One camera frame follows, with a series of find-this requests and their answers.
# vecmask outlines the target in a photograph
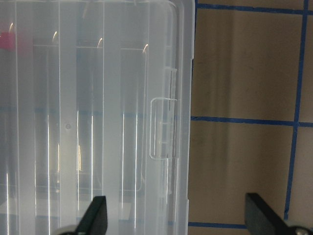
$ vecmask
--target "tan surface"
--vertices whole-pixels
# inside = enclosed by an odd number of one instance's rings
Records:
[[[199,9],[193,116],[293,120],[301,16]]]
[[[199,0],[199,3],[231,6],[254,6],[284,9],[303,9],[302,0]]]
[[[189,227],[188,235],[249,235],[245,229],[216,229],[216,228],[199,228]]]
[[[191,122],[189,221],[244,223],[246,192],[283,216],[292,127]]]
[[[308,17],[304,54],[300,121],[313,122],[313,16]]]
[[[313,128],[299,128],[290,220],[313,227]]]

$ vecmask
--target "transparent lid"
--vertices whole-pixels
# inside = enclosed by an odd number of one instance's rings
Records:
[[[182,9],[0,2],[0,234],[54,234],[98,195],[108,235],[186,232]]]

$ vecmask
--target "clamp jaw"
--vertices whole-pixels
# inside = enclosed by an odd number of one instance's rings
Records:
[[[257,194],[246,194],[245,223],[251,235],[313,235],[301,226],[289,227]]]

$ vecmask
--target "grid line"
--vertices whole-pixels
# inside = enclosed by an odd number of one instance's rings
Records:
[[[284,210],[284,219],[288,219],[289,207],[291,200],[291,188],[293,180],[294,162],[296,154],[296,143],[297,143],[297,132],[299,127],[313,127],[312,122],[299,122],[300,114],[300,103],[302,93],[302,77],[304,67],[304,53],[305,53],[305,41],[307,33],[307,21],[308,16],[313,15],[313,11],[308,10],[309,0],[303,0],[303,10],[294,9],[280,9],[280,8],[268,8],[268,7],[251,7],[251,6],[232,6],[232,5],[219,5],[219,4],[204,4],[196,2],[196,20],[197,20],[197,9],[215,9],[215,10],[235,10],[235,11],[246,11],[246,12],[265,12],[274,14],[293,14],[302,15],[302,26],[301,26],[301,42],[300,42],[300,53],[298,63],[298,78],[297,78],[297,93],[295,101],[294,119],[293,121],[282,121],[282,120],[265,120],[265,119],[247,119],[247,118],[226,118],[226,117],[198,117],[191,116],[192,121],[210,121],[210,122],[226,122],[226,123],[245,123],[245,124],[262,124],[262,125],[281,125],[281,126],[292,126],[292,142],[291,142],[291,155],[288,173],[288,183],[286,190],[286,201]],[[241,224],[224,224],[224,223],[202,223],[202,222],[189,222],[190,227],[207,227],[207,228],[223,228],[223,229],[246,229],[245,225]]]
[[[204,227],[204,228],[220,228],[220,229],[246,229],[246,226],[244,224],[189,222],[188,226],[189,227]]]
[[[298,127],[299,127],[302,77],[303,77],[303,66],[304,66],[304,50],[305,50],[305,39],[307,35],[307,22],[308,22],[308,5],[309,5],[309,0],[304,0],[303,2],[304,11],[303,11],[303,16],[302,16],[301,44],[300,44],[300,55],[299,55],[299,68],[298,68],[298,81],[297,81],[297,95],[296,95],[296,101],[295,101],[294,120],[293,120],[296,125],[293,126],[284,219],[288,219],[290,200],[291,200],[291,188],[292,188],[292,180],[293,180],[297,134],[298,134]]]

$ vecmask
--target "pink object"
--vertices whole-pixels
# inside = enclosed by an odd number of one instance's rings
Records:
[[[0,34],[0,49],[10,51],[15,49],[15,33],[2,32]]]

